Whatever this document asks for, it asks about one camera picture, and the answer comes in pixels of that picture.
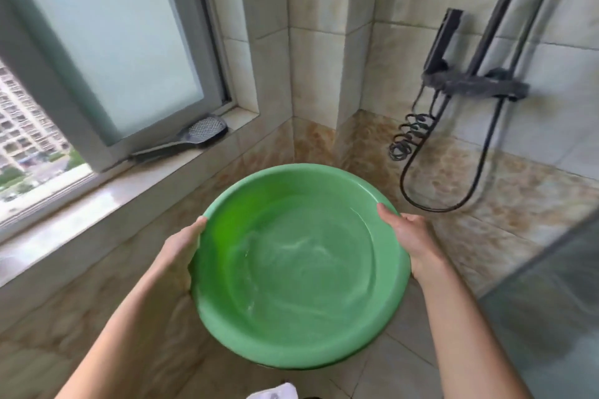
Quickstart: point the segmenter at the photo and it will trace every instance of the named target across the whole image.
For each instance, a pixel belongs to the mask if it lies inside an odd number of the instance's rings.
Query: window sill
[[[233,108],[222,117],[229,134],[215,145],[131,167],[1,244],[0,331],[240,156],[237,130],[258,114]]]

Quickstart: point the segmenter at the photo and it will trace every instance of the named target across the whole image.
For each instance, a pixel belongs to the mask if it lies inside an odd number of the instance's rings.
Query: right hand
[[[410,255],[412,274],[421,282],[426,274],[446,257],[439,248],[432,229],[424,216],[417,214],[394,214],[384,204],[377,204],[380,219],[391,226],[397,241]]]

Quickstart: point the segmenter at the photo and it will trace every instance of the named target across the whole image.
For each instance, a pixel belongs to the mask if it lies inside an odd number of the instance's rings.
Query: green plastic basin
[[[308,369],[340,361],[384,329],[410,259],[377,189],[317,164],[265,169],[224,191],[190,265],[208,331],[259,364]]]

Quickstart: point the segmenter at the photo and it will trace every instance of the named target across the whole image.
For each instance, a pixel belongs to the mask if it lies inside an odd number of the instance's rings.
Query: hand
[[[187,292],[191,286],[187,267],[196,251],[198,236],[206,228],[207,222],[208,218],[200,216],[190,226],[168,237],[147,274],[166,279],[181,291]]]
[[[438,261],[446,263],[445,254],[439,248],[424,216],[405,213],[398,216],[381,203],[377,204],[377,211],[380,219],[393,228],[397,241],[410,255],[412,274],[419,282]]]

